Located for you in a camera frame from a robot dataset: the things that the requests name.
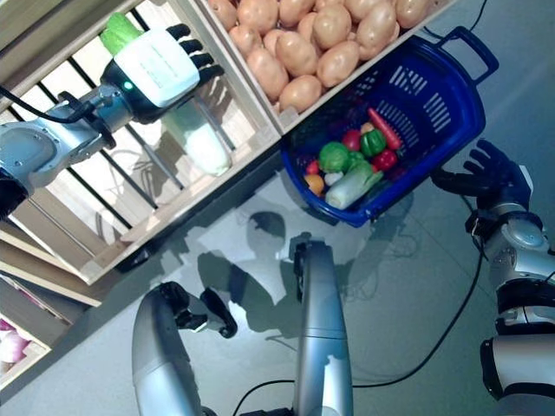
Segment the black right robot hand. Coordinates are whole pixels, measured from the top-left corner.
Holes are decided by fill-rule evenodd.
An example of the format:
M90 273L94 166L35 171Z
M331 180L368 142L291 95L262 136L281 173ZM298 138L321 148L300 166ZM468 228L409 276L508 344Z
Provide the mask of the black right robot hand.
M431 174L432 182L445 192L476 198L480 209L516 204L529 210L532 187L526 175L491 142L479 139L463 168L467 173L435 169Z

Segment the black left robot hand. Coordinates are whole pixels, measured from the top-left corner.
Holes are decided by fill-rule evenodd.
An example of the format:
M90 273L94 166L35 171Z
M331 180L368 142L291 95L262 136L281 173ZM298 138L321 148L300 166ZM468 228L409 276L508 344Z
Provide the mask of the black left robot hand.
M197 88L225 73L183 23L150 29L119 51L104 69L101 82L117 88L131 119L150 124L188 101Z

